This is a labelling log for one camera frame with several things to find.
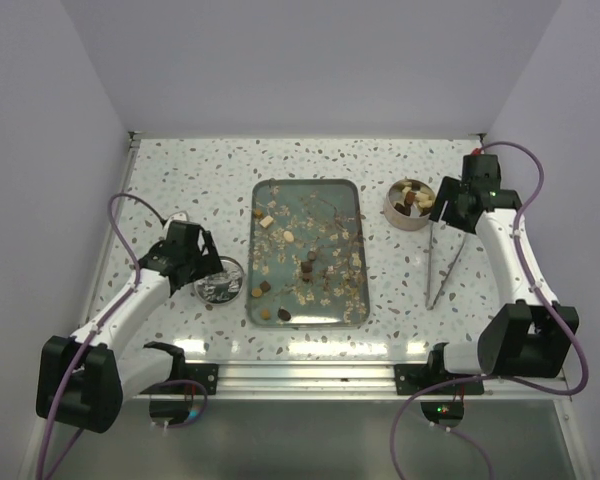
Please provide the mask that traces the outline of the white round swirl chocolate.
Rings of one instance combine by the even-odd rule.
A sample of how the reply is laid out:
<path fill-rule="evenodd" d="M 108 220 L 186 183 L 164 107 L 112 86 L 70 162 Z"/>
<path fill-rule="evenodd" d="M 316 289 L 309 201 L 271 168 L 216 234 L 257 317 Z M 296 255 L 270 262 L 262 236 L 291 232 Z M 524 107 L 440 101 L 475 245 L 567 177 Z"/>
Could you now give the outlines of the white round swirl chocolate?
<path fill-rule="evenodd" d="M 292 243 L 292 242 L 295 241 L 295 237 L 294 237 L 294 235 L 293 235 L 293 233 L 291 231 L 284 231 L 283 232 L 283 238 L 288 243 Z"/>

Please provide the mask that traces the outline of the dark ridged oval chocolate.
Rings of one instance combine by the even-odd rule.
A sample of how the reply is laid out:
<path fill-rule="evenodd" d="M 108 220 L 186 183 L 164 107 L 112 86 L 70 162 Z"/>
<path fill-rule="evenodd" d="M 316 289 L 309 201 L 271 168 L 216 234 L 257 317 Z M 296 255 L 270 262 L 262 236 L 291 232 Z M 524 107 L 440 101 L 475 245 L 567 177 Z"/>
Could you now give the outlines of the dark ridged oval chocolate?
<path fill-rule="evenodd" d="M 280 308 L 278 310 L 278 318 L 282 321 L 289 321 L 291 319 L 291 314 L 287 310 Z"/>

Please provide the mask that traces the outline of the white rectangular chocolate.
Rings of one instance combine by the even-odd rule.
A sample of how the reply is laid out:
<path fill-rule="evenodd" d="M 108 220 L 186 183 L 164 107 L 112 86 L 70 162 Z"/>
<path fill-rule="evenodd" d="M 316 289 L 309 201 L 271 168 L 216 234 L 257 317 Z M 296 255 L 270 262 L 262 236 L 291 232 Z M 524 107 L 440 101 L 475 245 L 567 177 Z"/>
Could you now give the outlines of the white rectangular chocolate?
<path fill-rule="evenodd" d="M 260 221 L 260 225 L 262 228 L 269 228 L 273 221 L 274 219 L 271 216 L 266 216 Z"/>

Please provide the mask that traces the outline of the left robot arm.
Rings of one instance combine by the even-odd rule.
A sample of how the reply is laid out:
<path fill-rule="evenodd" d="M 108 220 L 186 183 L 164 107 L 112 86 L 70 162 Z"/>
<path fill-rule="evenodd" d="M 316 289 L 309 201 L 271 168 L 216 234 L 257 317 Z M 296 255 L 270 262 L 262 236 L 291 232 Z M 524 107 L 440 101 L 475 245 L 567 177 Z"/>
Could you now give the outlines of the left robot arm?
<path fill-rule="evenodd" d="M 166 237 L 137 262 L 105 310 L 69 337 L 43 346 L 36 413 L 49 421 L 106 432 L 124 402 L 155 386 L 181 390 L 188 379 L 182 348 L 151 341 L 132 361 L 121 358 L 141 324 L 185 286 L 222 272 L 210 231 L 174 220 Z"/>

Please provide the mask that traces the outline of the round tin container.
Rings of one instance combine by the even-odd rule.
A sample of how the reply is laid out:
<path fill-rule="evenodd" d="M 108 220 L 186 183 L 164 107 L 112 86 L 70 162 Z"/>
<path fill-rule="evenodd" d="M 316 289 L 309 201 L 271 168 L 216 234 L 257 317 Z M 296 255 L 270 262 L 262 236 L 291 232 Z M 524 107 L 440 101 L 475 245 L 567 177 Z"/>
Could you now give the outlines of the round tin container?
<path fill-rule="evenodd" d="M 387 191 L 383 214 L 389 224 L 399 230 L 418 231 L 429 223 L 435 200 L 436 194 L 427 184 L 405 178 Z"/>

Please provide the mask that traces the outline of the aluminium frame rail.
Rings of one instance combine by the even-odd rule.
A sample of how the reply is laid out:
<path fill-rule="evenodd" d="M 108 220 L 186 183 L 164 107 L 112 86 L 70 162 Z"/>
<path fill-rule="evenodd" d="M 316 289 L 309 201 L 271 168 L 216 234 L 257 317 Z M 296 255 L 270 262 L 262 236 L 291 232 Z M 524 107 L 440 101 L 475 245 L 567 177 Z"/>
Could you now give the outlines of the aluminium frame rail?
<path fill-rule="evenodd" d="M 225 400 L 392 400 L 416 393 L 409 382 L 420 364 L 381 361 L 189 362 L 185 377 L 198 387 L 154 387 L 159 399 L 181 392 Z"/>

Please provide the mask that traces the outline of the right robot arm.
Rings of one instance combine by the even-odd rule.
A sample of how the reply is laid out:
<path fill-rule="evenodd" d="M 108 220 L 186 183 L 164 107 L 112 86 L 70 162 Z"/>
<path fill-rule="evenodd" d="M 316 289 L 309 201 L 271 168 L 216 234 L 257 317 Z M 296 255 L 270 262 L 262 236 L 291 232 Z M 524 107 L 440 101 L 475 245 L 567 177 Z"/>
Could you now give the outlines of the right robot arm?
<path fill-rule="evenodd" d="M 530 246 L 518 193 L 501 186 L 497 156 L 474 151 L 460 178 L 446 177 L 431 213 L 476 236 L 494 275 L 499 310 L 475 341 L 439 343 L 428 355 L 425 379 L 448 392 L 475 375 L 554 378 L 579 326 L 575 308 L 560 303 Z"/>

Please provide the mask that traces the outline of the silver embossed tin lid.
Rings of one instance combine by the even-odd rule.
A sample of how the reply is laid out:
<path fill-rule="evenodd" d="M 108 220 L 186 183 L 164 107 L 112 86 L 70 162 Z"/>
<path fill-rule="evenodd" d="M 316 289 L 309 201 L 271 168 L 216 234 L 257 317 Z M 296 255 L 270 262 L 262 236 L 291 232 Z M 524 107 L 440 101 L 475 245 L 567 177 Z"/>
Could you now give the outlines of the silver embossed tin lid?
<path fill-rule="evenodd" d="M 206 305 L 219 306 L 232 302 L 245 284 L 245 272 L 232 257 L 221 256 L 223 270 L 193 283 L 193 293 Z"/>

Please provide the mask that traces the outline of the floral blue serving tray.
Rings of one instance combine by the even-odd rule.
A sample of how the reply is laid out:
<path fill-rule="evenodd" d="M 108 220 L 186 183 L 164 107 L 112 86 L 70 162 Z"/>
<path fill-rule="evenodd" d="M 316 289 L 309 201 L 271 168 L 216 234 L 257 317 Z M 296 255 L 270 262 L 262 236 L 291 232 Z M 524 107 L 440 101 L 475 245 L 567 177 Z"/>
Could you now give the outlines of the floral blue serving tray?
<path fill-rule="evenodd" d="M 252 190 L 252 218 L 247 264 L 246 313 L 263 327 L 354 327 L 370 315 L 367 262 L 359 192 L 346 179 L 269 179 Z M 269 228 L 260 221 L 271 216 Z M 295 241 L 288 243 L 284 231 Z M 317 259 L 310 272 L 301 263 Z M 267 281 L 271 290 L 253 298 L 251 291 Z M 283 308 L 289 321 L 278 318 Z M 268 310 L 269 320 L 261 318 Z"/>

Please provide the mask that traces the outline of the metal serving tongs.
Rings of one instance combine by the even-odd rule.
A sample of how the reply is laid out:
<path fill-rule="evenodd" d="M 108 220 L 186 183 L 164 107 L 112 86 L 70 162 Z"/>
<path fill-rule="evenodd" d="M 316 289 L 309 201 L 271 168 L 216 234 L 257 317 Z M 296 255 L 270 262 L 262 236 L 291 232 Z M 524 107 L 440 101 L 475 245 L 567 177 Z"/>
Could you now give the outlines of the metal serving tongs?
<path fill-rule="evenodd" d="M 439 225 L 429 222 L 425 289 L 425 306 L 428 311 L 434 310 L 445 294 L 447 283 L 460 262 L 468 240 L 466 234 L 454 234 L 450 229 L 444 229 L 441 238 L 438 238 L 439 233 Z"/>

